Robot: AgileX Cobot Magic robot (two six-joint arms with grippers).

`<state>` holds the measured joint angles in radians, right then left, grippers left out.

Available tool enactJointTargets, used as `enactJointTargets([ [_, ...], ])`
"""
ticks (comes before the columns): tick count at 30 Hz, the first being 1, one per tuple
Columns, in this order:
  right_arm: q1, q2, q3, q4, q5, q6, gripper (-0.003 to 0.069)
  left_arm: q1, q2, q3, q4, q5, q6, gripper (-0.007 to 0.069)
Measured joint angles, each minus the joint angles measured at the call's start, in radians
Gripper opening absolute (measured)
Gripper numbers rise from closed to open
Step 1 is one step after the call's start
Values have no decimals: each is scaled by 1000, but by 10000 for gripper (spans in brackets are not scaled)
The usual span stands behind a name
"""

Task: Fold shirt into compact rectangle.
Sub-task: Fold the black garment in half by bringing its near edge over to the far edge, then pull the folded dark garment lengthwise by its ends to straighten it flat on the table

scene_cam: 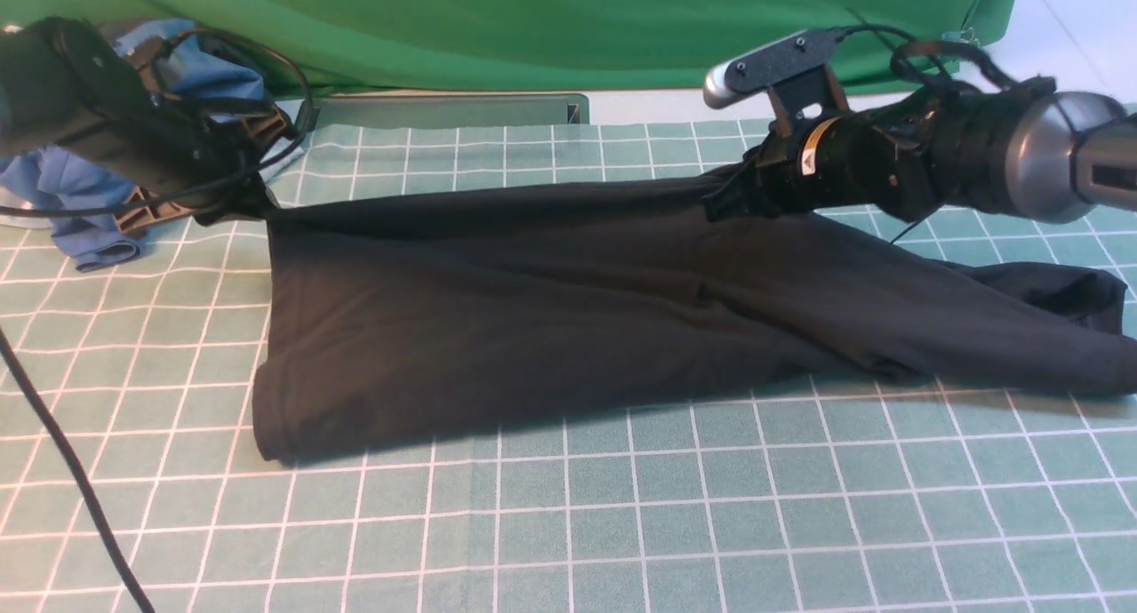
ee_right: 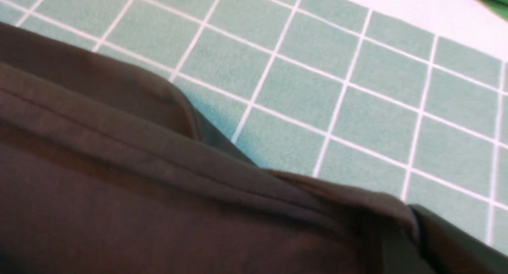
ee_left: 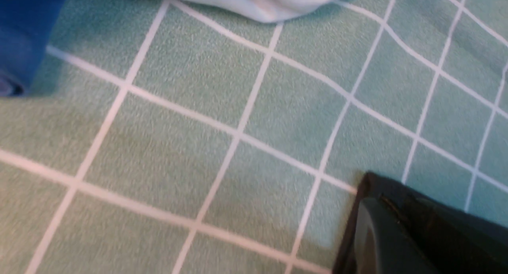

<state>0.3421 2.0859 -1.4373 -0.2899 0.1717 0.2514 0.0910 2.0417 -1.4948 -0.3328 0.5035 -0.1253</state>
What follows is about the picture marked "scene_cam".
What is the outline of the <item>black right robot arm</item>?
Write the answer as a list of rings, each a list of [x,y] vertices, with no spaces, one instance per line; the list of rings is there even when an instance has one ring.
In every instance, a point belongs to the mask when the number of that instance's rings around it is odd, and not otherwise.
[[[1132,212],[1134,115],[1109,96],[1060,92],[1048,77],[999,93],[922,88],[767,135],[704,199],[713,221],[858,205],[904,223],[941,207],[1055,225],[1098,207]]]

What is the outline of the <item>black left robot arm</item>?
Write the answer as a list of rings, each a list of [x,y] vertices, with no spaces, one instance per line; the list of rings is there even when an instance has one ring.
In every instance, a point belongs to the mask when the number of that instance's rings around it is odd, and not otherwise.
[[[297,115],[276,100],[174,91],[186,43],[222,47],[223,59],[255,71],[259,49],[292,71],[302,90]],[[277,201],[263,171],[281,166],[310,130],[313,94],[296,63],[222,28],[153,35],[118,52],[89,20],[58,17],[3,34],[3,156],[56,147],[131,183],[105,207],[3,207],[13,218],[108,215],[126,235],[191,218],[204,226],[262,219]]]

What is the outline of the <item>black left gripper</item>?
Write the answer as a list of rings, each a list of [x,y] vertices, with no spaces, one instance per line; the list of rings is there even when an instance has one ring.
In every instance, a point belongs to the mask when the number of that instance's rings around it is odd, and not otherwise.
[[[204,225],[274,207],[259,173],[271,147],[299,140],[272,102],[114,102],[111,171],[134,191],[114,215],[118,231],[196,217]]]

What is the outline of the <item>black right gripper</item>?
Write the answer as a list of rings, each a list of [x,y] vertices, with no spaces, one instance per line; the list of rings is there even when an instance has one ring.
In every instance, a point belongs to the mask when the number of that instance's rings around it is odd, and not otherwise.
[[[832,116],[791,136],[771,132],[727,184],[704,196],[706,217],[781,218],[873,205],[918,223],[941,208],[920,133],[910,118],[868,115]]]

